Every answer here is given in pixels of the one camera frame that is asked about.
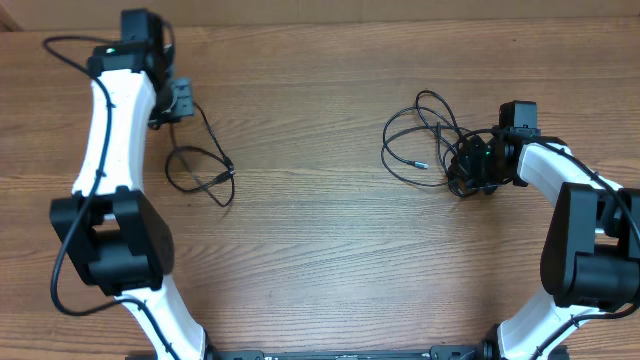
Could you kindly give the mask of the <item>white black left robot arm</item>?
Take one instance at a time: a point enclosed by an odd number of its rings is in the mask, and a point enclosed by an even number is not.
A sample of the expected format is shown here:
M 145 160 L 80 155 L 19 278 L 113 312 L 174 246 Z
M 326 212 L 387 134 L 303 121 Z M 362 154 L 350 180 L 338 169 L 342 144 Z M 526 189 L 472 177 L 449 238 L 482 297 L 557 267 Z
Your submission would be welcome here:
M 174 78 L 170 25 L 146 9 L 121 14 L 121 38 L 101 39 L 82 72 L 91 79 L 93 113 L 81 170 L 50 220 L 60 241 L 51 279 L 56 308 L 64 259 L 109 305 L 124 306 L 152 343 L 156 359 L 212 359 L 206 330 L 189 313 L 174 281 L 168 225 L 144 194 L 150 128 L 194 113 L 191 83 Z

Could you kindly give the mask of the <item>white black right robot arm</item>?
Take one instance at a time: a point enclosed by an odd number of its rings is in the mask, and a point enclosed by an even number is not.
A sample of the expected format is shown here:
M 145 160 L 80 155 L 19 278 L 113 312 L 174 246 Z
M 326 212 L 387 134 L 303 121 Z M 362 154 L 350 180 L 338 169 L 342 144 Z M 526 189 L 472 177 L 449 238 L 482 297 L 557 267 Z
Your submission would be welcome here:
M 537 106 L 501 105 L 498 125 L 459 134 L 448 168 L 462 196 L 533 186 L 554 212 L 540 258 L 540 289 L 493 327 L 471 359 L 566 359 L 562 342 L 592 320 L 639 309 L 639 191 L 602 177 L 557 137 Z

